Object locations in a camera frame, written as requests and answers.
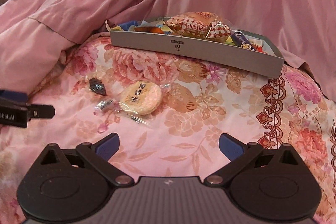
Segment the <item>dark blue milk powder sachet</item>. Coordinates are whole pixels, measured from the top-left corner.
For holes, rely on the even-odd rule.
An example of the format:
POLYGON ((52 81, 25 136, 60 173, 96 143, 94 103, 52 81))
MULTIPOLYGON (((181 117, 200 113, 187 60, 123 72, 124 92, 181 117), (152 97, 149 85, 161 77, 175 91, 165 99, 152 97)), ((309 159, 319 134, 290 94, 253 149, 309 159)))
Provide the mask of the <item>dark blue milk powder sachet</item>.
POLYGON ((241 31, 235 31, 231 35, 231 39, 234 42, 235 46, 243 48, 247 47, 250 48, 252 47, 252 44, 249 42, 249 40, 243 35, 241 31))

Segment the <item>orange bread snack packet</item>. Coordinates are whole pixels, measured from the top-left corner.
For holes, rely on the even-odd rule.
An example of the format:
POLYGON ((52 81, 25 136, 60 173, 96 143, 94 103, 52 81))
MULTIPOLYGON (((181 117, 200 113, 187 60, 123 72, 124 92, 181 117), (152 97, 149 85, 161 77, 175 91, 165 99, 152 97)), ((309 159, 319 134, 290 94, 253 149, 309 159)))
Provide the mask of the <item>orange bread snack packet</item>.
POLYGON ((177 35, 219 43, 232 34, 231 28, 213 12, 184 12, 166 20, 165 25, 177 35))

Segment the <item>small orange mandarin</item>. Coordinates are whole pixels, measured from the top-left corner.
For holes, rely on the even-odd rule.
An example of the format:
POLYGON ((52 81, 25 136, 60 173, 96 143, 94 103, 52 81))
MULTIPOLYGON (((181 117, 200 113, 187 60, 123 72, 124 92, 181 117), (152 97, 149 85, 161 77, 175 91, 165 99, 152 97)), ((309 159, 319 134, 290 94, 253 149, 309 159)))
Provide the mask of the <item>small orange mandarin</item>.
POLYGON ((155 26, 145 26, 144 32, 153 33, 153 34, 164 34, 163 30, 155 26))

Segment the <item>light blue snack packet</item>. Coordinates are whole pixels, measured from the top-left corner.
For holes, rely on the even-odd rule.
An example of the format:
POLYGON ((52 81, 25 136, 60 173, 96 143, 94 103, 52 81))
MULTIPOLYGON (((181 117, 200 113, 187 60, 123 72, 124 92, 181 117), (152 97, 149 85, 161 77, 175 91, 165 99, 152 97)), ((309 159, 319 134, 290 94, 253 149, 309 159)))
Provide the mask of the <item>light blue snack packet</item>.
POLYGON ((128 31, 131 26, 138 26, 138 22, 136 20, 131 20, 122 24, 119 24, 120 28, 123 31, 128 31))

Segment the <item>dark dried fruit snack packet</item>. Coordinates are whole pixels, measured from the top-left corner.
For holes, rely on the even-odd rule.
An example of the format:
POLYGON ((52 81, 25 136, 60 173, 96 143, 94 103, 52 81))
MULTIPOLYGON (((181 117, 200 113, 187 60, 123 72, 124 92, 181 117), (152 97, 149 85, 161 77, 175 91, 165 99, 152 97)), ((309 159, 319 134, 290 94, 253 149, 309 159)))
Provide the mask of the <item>dark dried fruit snack packet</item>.
POLYGON ((103 82, 97 78, 91 78, 89 80, 89 89, 95 94, 106 96, 106 88, 103 82))

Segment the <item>round rice cracker packet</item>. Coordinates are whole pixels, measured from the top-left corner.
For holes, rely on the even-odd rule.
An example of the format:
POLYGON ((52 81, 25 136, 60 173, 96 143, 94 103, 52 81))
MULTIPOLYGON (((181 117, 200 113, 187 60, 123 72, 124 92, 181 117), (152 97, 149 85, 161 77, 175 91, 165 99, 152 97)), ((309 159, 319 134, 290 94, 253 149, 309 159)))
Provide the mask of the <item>round rice cracker packet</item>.
POLYGON ((157 110, 162 103, 164 92, 169 87, 171 84, 136 81, 122 92, 99 101, 94 107, 94 115, 103 115, 112 111, 148 126, 148 116, 157 110))

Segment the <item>floral pink bedspread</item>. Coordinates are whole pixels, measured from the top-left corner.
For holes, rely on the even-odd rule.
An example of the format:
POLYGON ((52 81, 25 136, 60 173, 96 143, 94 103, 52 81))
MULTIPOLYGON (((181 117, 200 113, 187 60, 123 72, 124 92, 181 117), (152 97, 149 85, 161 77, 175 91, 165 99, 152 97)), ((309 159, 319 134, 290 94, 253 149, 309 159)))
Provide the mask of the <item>floral pink bedspread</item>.
POLYGON ((290 143, 322 189, 315 219, 335 223, 335 103, 304 71, 284 65, 272 80, 205 61, 115 48, 99 34, 63 52, 32 99, 53 105, 56 114, 28 128, 1 128, 1 223, 23 221, 17 187, 48 143, 73 148, 112 132, 121 144, 111 163, 133 177, 206 177, 226 162, 218 147, 225 132, 265 148, 290 143), (137 123, 113 110, 95 113, 100 97, 89 89, 91 77, 111 97, 141 79, 166 88, 159 108, 137 123))

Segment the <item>grey shallow snack box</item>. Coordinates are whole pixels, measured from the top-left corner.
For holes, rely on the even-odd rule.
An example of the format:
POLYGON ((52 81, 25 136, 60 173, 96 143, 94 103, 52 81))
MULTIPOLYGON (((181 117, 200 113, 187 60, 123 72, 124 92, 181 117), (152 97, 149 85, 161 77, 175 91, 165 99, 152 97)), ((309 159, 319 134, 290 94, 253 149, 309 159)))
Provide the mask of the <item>grey shallow snack box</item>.
POLYGON ((138 26, 123 31, 120 26, 108 28, 113 46, 136 50, 169 53, 178 56, 200 59, 228 65, 269 78, 278 78, 284 65, 284 57, 279 49, 265 36, 241 31, 248 39, 262 40, 264 52, 246 50, 235 46, 234 42, 219 43, 210 40, 188 38, 173 34, 164 23, 168 17, 140 20, 138 26), (145 26, 155 26, 164 34, 144 32, 145 26))

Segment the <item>pink satin quilt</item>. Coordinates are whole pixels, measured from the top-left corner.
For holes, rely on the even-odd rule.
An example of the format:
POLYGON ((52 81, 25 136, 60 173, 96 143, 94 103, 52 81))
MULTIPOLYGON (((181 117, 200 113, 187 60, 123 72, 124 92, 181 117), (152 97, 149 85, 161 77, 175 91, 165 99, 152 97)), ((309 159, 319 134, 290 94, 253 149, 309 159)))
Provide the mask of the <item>pink satin quilt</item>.
POLYGON ((335 0, 9 0, 1 6, 1 88, 30 93, 67 48, 106 21, 215 12, 278 44, 289 63, 308 63, 335 99, 335 0))

